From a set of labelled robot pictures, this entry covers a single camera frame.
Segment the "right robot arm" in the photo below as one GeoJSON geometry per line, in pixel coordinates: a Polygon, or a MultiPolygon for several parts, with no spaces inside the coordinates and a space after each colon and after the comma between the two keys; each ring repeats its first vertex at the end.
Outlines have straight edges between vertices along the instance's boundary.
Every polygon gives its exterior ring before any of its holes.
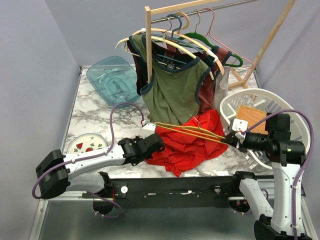
{"type": "Polygon", "coordinates": [[[255,217],[255,239],[308,240],[301,211],[302,174],[308,161],[306,147],[301,141],[291,140],[291,116],[287,110],[267,113],[255,126],[262,123],[267,134],[251,132],[247,121],[235,118],[222,142],[239,150],[266,153],[274,177],[274,205],[264,197],[251,172],[236,172],[230,191],[236,196],[244,195],[248,201],[255,217]]]}

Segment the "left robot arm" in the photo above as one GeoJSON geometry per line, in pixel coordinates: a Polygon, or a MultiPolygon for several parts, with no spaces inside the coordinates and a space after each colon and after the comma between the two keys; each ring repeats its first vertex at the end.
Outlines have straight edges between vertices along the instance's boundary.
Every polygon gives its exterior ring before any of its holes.
{"type": "Polygon", "coordinates": [[[123,138],[114,146],[81,154],[64,155],[59,149],[53,150],[35,169],[37,180],[32,196],[48,200],[68,191],[85,191],[107,197],[111,185],[99,174],[90,175],[90,172],[110,166],[136,166],[164,149],[162,138],[153,133],[145,138],[123,138]]]}

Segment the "yellow hanger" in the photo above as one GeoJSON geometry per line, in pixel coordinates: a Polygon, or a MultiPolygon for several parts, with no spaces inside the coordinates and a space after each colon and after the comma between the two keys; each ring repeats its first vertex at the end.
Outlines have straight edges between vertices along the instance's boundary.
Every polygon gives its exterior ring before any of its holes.
{"type": "Polygon", "coordinates": [[[195,142],[221,144],[225,139],[219,115],[213,111],[192,116],[186,123],[173,124],[155,121],[156,133],[167,145],[191,145],[195,142]]]}

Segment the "red tank top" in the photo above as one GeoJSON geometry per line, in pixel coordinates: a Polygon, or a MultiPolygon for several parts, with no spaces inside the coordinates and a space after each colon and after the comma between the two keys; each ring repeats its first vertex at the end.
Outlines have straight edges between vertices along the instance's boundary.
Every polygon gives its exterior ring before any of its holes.
{"type": "Polygon", "coordinates": [[[179,177],[183,172],[189,171],[200,165],[205,160],[210,160],[219,157],[227,149],[225,143],[213,143],[197,141],[193,144],[165,144],[164,151],[155,152],[152,154],[152,159],[147,159],[149,165],[162,166],[165,170],[172,172],[179,177]]]}

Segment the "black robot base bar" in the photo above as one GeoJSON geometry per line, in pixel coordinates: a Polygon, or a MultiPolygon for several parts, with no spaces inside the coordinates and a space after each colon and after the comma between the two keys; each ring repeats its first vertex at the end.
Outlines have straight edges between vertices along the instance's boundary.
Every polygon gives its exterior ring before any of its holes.
{"type": "Polygon", "coordinates": [[[146,208],[229,208],[242,200],[240,181],[244,178],[267,179],[246,171],[232,176],[114,178],[104,173],[103,189],[97,196],[114,200],[123,209],[146,208]]]}

